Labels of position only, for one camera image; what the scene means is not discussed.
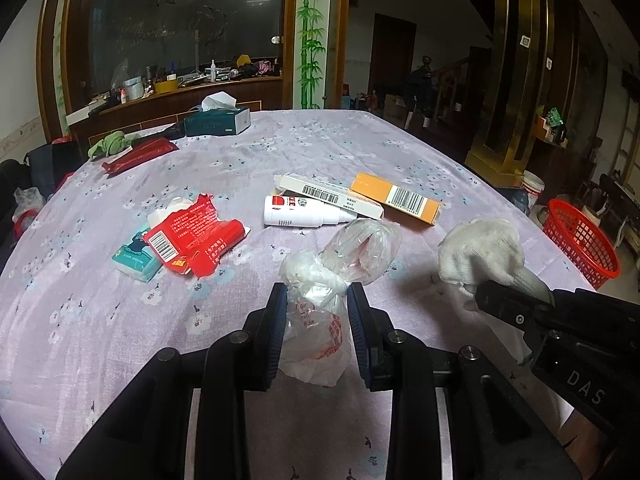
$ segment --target dark door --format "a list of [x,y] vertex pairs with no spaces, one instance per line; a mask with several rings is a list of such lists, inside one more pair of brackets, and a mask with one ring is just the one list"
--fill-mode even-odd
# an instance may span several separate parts
[[402,95],[404,80],[411,73],[414,41],[415,23],[376,13],[369,68],[369,93],[376,90],[380,98],[387,93]]

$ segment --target white bottle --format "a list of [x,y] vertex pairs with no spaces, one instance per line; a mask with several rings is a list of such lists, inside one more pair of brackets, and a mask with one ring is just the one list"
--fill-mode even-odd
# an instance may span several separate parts
[[304,196],[269,195],[264,199],[264,224],[291,227],[320,227],[350,222],[357,213]]

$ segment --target red packaging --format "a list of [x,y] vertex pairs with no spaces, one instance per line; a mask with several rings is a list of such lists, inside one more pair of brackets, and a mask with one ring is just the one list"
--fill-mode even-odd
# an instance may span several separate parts
[[195,204],[171,213],[143,235],[164,265],[179,274],[192,270],[197,277],[209,276],[220,256],[244,238],[239,220],[218,220],[209,195],[200,195]]
[[144,144],[140,144],[137,148],[129,153],[117,158],[113,162],[104,162],[102,167],[110,175],[116,175],[123,171],[130,170],[136,166],[156,158],[157,156],[170,153],[178,149],[170,140],[161,137],[159,139],[150,140]]

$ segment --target laundry basket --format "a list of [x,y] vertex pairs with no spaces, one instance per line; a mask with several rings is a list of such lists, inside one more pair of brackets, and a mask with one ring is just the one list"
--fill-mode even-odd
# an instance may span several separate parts
[[611,242],[575,207],[554,198],[543,232],[562,249],[594,289],[620,274],[620,263]]

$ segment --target bamboo decal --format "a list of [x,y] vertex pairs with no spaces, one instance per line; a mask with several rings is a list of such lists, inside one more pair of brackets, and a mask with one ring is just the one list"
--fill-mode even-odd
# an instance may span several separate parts
[[322,80],[322,69],[316,56],[326,49],[321,40],[324,35],[324,27],[321,26],[324,16],[316,8],[318,0],[302,0],[302,6],[298,8],[298,18],[302,20],[300,36],[300,107],[303,110],[318,110],[320,106],[314,102],[314,91]]

